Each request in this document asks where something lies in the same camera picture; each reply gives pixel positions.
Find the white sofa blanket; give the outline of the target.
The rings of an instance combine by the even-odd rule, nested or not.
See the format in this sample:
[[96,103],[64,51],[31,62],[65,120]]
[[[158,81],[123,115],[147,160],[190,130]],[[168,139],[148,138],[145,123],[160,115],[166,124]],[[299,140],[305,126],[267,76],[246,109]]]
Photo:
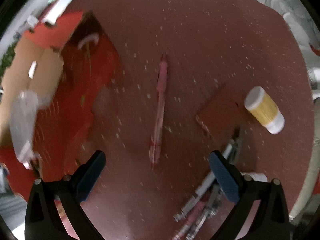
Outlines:
[[319,90],[319,27],[300,0],[257,0],[278,12],[303,55],[311,88]]

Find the yellow label pill bottle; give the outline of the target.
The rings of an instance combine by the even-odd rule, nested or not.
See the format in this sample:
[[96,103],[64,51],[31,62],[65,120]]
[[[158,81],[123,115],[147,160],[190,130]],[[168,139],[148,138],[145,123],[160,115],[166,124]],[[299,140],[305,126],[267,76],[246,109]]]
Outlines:
[[263,87],[253,87],[247,94],[244,105],[271,134],[278,134],[284,128],[284,116]]

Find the grey white pen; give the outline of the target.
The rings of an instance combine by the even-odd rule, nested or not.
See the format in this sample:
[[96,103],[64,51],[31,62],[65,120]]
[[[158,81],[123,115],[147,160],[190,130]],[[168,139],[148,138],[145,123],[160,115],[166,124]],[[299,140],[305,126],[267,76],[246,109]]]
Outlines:
[[[231,139],[224,149],[222,155],[223,157],[233,163],[238,154],[239,140]],[[215,176],[212,171],[210,171],[201,184],[196,188],[194,194],[188,199],[188,201],[181,207],[180,211],[174,215],[174,221],[178,222],[187,217],[187,214],[195,207],[199,200],[203,197],[205,192],[209,189],[215,180]]]

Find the white pill bottle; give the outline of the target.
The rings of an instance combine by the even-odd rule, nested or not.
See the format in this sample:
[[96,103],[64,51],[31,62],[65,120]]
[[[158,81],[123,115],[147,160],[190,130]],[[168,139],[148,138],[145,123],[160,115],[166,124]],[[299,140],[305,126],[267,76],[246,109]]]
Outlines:
[[268,182],[268,178],[263,173],[255,173],[255,172],[241,172],[241,174],[245,177],[251,177],[255,181]]

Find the red cardboard box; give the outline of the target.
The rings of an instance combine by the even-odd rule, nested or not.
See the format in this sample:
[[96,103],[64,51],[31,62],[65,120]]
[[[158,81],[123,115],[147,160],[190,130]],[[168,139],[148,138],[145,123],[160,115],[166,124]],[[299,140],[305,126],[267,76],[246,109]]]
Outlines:
[[[28,199],[37,177],[58,180],[77,168],[77,154],[93,123],[93,103],[120,65],[119,54],[91,12],[62,15],[53,26],[25,31],[1,78],[1,162],[14,194]],[[40,169],[26,169],[15,155],[10,133],[13,101],[31,90],[41,102],[33,151]]]

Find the red gel pen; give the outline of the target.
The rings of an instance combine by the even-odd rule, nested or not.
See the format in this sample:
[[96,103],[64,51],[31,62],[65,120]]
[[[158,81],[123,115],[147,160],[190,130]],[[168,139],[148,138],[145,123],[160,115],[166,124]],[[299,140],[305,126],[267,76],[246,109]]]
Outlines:
[[203,201],[199,201],[195,207],[189,212],[187,215],[186,221],[183,226],[178,230],[175,235],[172,237],[172,240],[182,239],[186,236],[188,231],[190,230],[191,226],[195,223],[197,218],[202,213],[203,208],[205,207],[206,203]]

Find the pink pen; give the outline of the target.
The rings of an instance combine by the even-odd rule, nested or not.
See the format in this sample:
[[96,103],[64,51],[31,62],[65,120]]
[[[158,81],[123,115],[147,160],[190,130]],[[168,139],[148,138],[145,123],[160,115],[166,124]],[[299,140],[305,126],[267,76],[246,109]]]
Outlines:
[[162,146],[162,129],[164,120],[164,109],[165,109],[165,94],[167,89],[168,80],[168,57],[164,53],[159,63],[159,74],[157,80],[157,114],[155,120],[155,127],[153,135],[151,136],[151,145],[149,148],[149,158],[154,168],[159,162],[159,156],[161,153]]

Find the black grey gel pen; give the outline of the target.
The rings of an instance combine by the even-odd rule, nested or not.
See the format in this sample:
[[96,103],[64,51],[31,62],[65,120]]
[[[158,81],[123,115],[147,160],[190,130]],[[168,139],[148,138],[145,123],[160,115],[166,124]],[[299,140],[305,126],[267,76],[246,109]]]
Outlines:
[[221,196],[222,190],[220,185],[214,184],[207,204],[205,205],[200,216],[190,228],[189,232],[187,233],[186,239],[195,239],[207,218],[214,217],[217,214],[221,206]]

